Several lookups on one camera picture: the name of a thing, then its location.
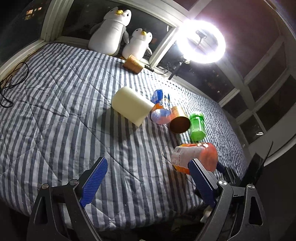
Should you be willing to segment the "large penguin plush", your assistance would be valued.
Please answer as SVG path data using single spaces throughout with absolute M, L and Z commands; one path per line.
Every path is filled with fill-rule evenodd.
M 121 42 L 130 42 L 126 27 L 131 18 L 132 12 L 126 6 L 116 6 L 108 11 L 103 21 L 91 28 L 88 49 L 109 56 L 117 55 Z

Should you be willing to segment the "blue orange soda bottle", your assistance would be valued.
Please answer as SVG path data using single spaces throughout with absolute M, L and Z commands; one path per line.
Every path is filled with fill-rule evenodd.
M 154 104 L 151 110 L 151 120 L 158 125 L 166 125 L 171 121 L 171 101 L 167 91 L 157 89 L 151 99 Z

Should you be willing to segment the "black tripod stand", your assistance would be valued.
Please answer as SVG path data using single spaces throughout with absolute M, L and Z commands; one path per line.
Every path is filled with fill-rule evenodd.
M 178 72 L 180 71 L 180 68 L 183 64 L 188 64 L 189 62 L 182 58 L 178 61 L 178 63 L 175 66 L 175 69 L 173 70 L 173 72 L 171 73 L 171 75 L 169 76 L 168 80 L 171 80 L 175 75 L 178 75 Z

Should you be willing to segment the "orange cup far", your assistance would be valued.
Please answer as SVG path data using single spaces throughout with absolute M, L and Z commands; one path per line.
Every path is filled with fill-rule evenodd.
M 137 60 L 135 56 L 130 55 L 123 64 L 123 67 L 134 74 L 139 74 L 144 69 L 144 64 Z

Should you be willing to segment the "red orange tea bottle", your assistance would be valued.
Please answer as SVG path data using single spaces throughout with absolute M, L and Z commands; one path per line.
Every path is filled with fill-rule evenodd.
M 211 143 L 181 144 L 171 154 L 174 168 L 187 175 L 190 174 L 188 163 L 192 159 L 198 159 L 207 171 L 214 172 L 218 163 L 216 147 Z

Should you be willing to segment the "small penguin plush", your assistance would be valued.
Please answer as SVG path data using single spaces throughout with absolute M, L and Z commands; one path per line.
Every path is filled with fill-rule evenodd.
M 130 55 L 140 60 L 144 57 L 144 54 L 148 52 L 150 55 L 152 51 L 149 47 L 149 43 L 152 41 L 152 33 L 146 32 L 142 28 L 134 30 L 132 38 L 129 43 L 126 44 L 122 51 L 123 58 L 127 59 Z

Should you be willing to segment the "cream white plastic cup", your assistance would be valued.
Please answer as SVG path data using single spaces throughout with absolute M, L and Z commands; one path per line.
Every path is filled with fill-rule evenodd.
M 111 106 L 115 111 L 139 127 L 149 115 L 154 104 L 133 89 L 124 86 L 112 98 Z

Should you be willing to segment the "black phone holder clamp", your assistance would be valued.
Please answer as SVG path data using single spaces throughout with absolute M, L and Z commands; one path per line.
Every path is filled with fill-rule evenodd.
M 201 43 L 201 41 L 202 40 L 204 40 L 204 39 L 206 39 L 208 36 L 207 36 L 207 34 L 203 31 L 203 30 L 197 30 L 196 31 L 196 34 L 199 36 L 199 42 L 198 42 L 198 44 L 197 45 L 200 45 L 200 43 Z

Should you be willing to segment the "copper brown cup near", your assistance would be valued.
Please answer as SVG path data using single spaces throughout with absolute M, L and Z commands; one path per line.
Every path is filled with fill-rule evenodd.
M 173 106 L 171 108 L 170 117 L 169 129 L 171 132 L 180 134 L 190 128 L 191 122 L 180 106 Z

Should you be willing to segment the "black power strip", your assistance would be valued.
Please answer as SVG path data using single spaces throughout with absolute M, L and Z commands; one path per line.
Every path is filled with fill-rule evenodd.
M 150 66 L 145 65 L 144 67 L 145 69 L 148 69 L 149 71 L 154 72 L 154 70 Z

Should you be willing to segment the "striped blue white quilt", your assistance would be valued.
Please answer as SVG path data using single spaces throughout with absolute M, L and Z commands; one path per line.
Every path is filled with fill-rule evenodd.
M 171 164 L 187 133 L 145 118 L 136 126 L 111 107 L 127 86 L 150 99 L 167 90 L 186 114 L 205 117 L 205 141 L 239 177 L 246 159 L 239 140 L 216 102 L 160 76 L 125 70 L 120 59 L 65 44 L 48 44 L 14 76 L 6 92 L 11 108 L 1 109 L 1 200 L 29 215 L 43 183 L 67 184 L 99 157 L 108 171 L 86 212 L 99 231 L 152 225 L 194 211 L 202 200 L 191 176 Z

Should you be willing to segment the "green plastic bottle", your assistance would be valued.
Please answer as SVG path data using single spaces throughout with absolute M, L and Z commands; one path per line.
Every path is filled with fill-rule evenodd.
M 190 139 L 193 142 L 198 142 L 206 137 L 204 115 L 200 112 L 191 113 L 190 117 Z

